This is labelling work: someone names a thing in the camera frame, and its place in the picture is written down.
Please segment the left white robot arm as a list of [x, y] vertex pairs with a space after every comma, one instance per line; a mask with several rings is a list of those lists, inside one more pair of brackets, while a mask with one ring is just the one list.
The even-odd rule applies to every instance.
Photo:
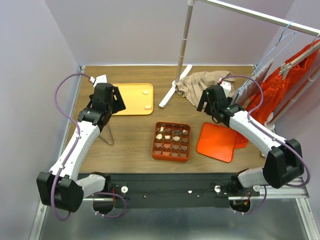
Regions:
[[117, 86], [98, 83], [89, 104], [79, 114], [75, 131], [57, 162], [36, 179], [41, 202], [56, 209], [76, 212], [83, 199], [97, 194], [104, 198], [111, 191], [111, 177], [93, 172], [79, 179], [80, 167], [96, 138], [111, 116], [126, 106]]

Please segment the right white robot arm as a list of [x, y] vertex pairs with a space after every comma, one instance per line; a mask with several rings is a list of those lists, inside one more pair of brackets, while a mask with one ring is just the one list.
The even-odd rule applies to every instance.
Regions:
[[253, 186], [271, 186], [279, 189], [302, 176], [307, 168], [302, 158], [301, 144], [287, 140], [251, 117], [250, 113], [237, 103], [231, 103], [221, 85], [203, 90], [197, 111], [205, 112], [216, 123], [237, 131], [253, 143], [266, 157], [263, 167], [248, 168], [231, 177], [221, 189], [241, 196]]

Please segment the orange compartment box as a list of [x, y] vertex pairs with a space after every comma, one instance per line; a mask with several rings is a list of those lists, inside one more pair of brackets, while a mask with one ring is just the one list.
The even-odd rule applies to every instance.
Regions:
[[[162, 134], [162, 139], [156, 139], [158, 134]], [[174, 141], [173, 137], [179, 136], [179, 141]], [[186, 163], [191, 153], [191, 127], [188, 124], [158, 121], [154, 128], [154, 137], [151, 148], [152, 158], [159, 161], [171, 161]]]

